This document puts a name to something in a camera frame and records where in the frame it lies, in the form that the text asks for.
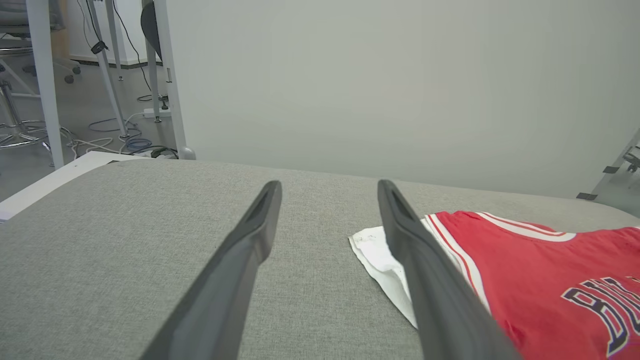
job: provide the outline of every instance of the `white cloth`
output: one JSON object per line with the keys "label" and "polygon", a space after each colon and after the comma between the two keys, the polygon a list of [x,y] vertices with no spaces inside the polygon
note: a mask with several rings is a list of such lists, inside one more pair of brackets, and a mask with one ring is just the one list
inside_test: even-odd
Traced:
{"label": "white cloth", "polygon": [[[431,228],[425,219],[420,222],[431,234],[435,234],[435,230]],[[434,237],[443,247],[439,236]],[[382,291],[389,297],[393,305],[417,329],[404,267],[391,254],[382,226],[371,227],[355,233],[349,237],[349,243],[367,273],[378,282]],[[458,264],[453,255],[446,251],[445,247],[443,249],[461,272],[460,264]]]}

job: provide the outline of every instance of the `gray fabric surface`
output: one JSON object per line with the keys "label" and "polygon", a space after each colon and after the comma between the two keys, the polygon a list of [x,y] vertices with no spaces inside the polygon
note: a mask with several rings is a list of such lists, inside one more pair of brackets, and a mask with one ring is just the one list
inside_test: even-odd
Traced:
{"label": "gray fabric surface", "polygon": [[[282,208],[240,357],[420,357],[347,240],[381,224],[376,179],[157,160],[95,169],[0,225],[0,358],[137,358],[272,179]],[[571,232],[640,224],[579,200],[397,185],[419,215],[489,211]]]}

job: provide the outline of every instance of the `black cable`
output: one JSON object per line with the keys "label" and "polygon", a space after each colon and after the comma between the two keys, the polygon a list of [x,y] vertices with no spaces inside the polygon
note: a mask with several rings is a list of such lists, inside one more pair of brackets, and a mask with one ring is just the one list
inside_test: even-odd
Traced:
{"label": "black cable", "polygon": [[118,9],[116,9],[116,2],[113,2],[113,9],[116,11],[116,14],[118,15],[118,19],[120,19],[120,23],[122,24],[122,27],[124,28],[124,33],[127,35],[127,40],[129,41],[129,43],[131,44],[131,47],[133,48],[133,51],[136,52],[136,55],[138,56],[138,65],[140,65],[140,71],[142,71],[142,77],[145,78],[145,83],[147,84],[147,88],[149,88],[150,92],[151,91],[151,86],[149,86],[149,82],[147,81],[147,75],[145,74],[145,69],[142,68],[142,61],[140,61],[140,53],[138,52],[138,50],[136,50],[136,47],[133,46],[133,42],[131,41],[131,38],[129,37],[129,32],[127,31],[127,27],[124,26],[124,21],[122,21],[122,18],[120,17],[120,13],[118,13]]}
{"label": "black cable", "polygon": [[[147,102],[147,101],[151,101],[153,99],[151,99],[152,94],[148,94],[148,95],[142,95],[138,98],[136,98],[136,100],[138,100],[139,102]],[[159,97],[160,101],[169,101],[169,95],[162,95]]]}
{"label": "black cable", "polygon": [[82,12],[82,33],[84,34],[84,41],[86,41],[86,45],[91,48],[91,44],[89,44],[89,39],[86,37],[86,17],[84,16],[84,10],[82,9],[82,5],[80,4],[80,0],[76,0],[78,6],[80,6],[80,11]]}
{"label": "black cable", "polygon": [[153,150],[151,152],[151,157],[152,158],[157,158],[158,156],[160,156],[160,154],[162,154],[163,151],[171,151],[173,153],[173,155],[175,156],[175,158],[178,158],[178,154],[175,153],[175,151],[173,151],[173,149],[169,149],[168,147],[162,147],[161,149],[156,149]]}
{"label": "black cable", "polygon": [[156,148],[156,147],[164,147],[164,148],[166,148],[167,150],[172,151],[172,152],[173,152],[173,154],[175,155],[175,158],[176,158],[176,159],[178,158],[178,154],[177,154],[178,150],[176,150],[176,149],[172,149],[172,148],[170,148],[170,147],[162,146],[162,145],[152,145],[152,146],[147,146],[147,147],[144,147],[144,148],[142,148],[142,149],[138,149],[138,150],[136,150],[136,151],[132,151],[132,152],[130,152],[130,153],[129,153],[129,154],[127,154],[127,155],[137,154],[137,153],[139,153],[139,152],[141,152],[141,151],[148,150],[148,149],[153,149],[153,148]]}
{"label": "black cable", "polygon": [[[91,6],[89,6],[89,0],[84,0],[84,1],[86,2],[86,8],[90,9]],[[89,10],[89,17],[91,18],[91,26],[93,26],[93,32],[95,33],[95,36],[97,37],[98,36],[98,31],[95,29],[95,24],[93,23],[93,16],[90,16],[90,15],[91,15],[91,10]]]}

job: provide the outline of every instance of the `gray wall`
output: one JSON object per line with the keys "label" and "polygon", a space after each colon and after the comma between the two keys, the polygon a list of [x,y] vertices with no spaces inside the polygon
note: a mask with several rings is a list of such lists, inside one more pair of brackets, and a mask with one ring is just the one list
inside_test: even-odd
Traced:
{"label": "gray wall", "polygon": [[639,1],[168,13],[177,123],[200,160],[575,197],[640,126]]}

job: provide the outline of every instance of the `red jersey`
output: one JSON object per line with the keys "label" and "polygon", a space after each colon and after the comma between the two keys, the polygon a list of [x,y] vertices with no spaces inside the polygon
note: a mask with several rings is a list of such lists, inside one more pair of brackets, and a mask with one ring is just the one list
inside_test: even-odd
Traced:
{"label": "red jersey", "polygon": [[426,222],[526,359],[640,359],[640,227],[561,233],[464,211]]}

